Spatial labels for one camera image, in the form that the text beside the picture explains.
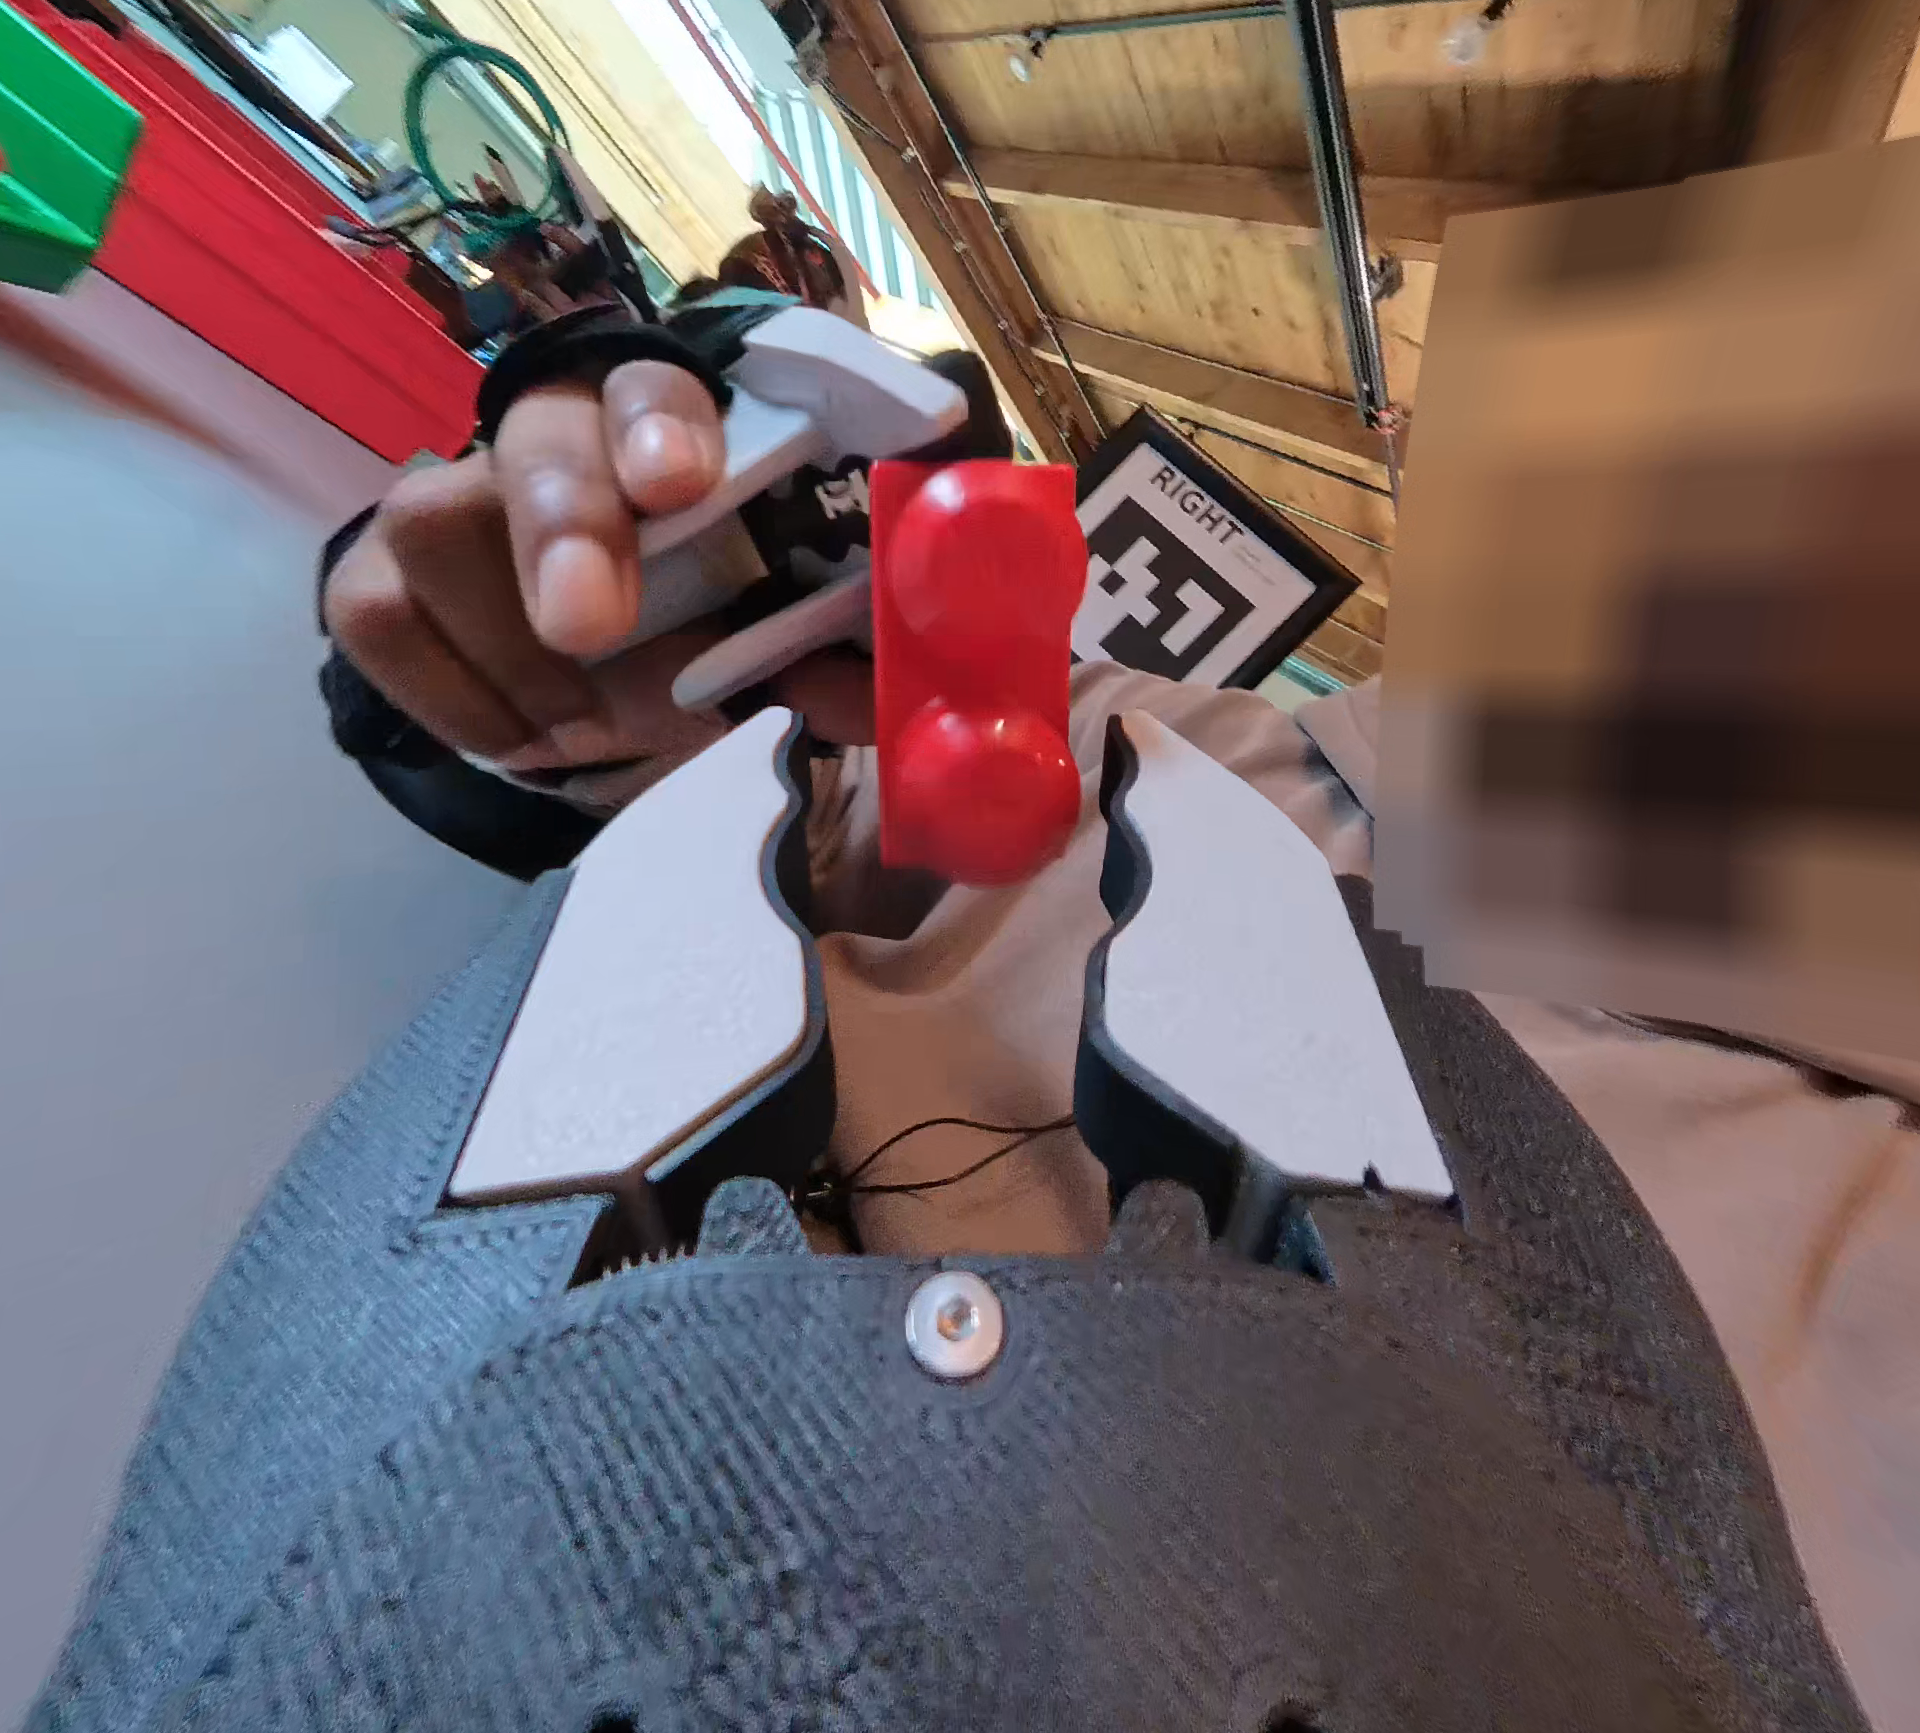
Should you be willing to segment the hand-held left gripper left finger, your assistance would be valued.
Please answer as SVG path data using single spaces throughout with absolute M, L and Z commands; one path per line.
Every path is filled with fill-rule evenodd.
M 833 1107 L 823 969 L 805 927 L 811 751 L 758 713 L 637 799 L 566 887 L 446 1182 L 451 1201 L 634 1194 L 765 1155 L 805 1164 Z

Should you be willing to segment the red plastic bin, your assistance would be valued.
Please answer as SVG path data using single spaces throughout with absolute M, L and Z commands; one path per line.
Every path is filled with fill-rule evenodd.
M 326 186 L 152 41 L 4 2 L 143 119 L 88 270 L 397 467 L 468 444 L 481 366 L 397 270 L 328 227 Z

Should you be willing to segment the black ceiling track rail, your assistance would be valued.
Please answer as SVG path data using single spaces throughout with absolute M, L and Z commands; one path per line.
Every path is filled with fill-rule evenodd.
M 1309 170 L 1331 259 L 1343 340 L 1362 422 L 1392 438 L 1403 414 L 1391 396 L 1375 259 L 1357 162 L 1346 79 L 1332 0 L 1283 0 L 1295 41 L 1309 141 Z

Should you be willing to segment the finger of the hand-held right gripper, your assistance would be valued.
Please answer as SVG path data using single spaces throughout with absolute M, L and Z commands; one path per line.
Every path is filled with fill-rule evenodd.
M 718 710 L 785 671 L 833 651 L 874 654 L 873 568 L 856 568 L 752 619 L 689 661 L 672 680 L 683 713 Z
M 747 335 L 729 382 L 726 460 L 694 506 L 637 528 L 637 630 L 665 634 L 765 592 L 774 607 L 862 579 L 873 470 L 971 425 L 965 388 L 811 308 Z

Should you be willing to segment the black framed marker sign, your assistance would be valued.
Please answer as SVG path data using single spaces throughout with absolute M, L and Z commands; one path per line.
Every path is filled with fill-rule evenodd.
M 1078 665 L 1258 691 L 1361 587 L 1279 506 L 1145 407 L 1078 464 L 1074 497 L 1086 545 L 1070 622 Z

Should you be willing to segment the green plastic bin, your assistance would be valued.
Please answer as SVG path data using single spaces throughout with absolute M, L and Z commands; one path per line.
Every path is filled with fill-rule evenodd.
M 93 266 L 141 135 L 132 105 L 2 4 L 4 284 L 62 295 Z

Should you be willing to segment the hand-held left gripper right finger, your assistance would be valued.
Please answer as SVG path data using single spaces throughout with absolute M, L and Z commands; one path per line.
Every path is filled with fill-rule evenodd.
M 1111 721 L 1077 1127 L 1112 1188 L 1452 1201 L 1456 1180 L 1323 850 L 1149 713 Z

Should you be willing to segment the red two-stud toy brick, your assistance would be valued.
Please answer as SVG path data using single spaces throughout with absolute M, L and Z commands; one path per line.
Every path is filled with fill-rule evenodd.
M 868 472 L 880 858 L 974 889 L 1036 877 L 1082 809 L 1067 467 L 894 456 Z

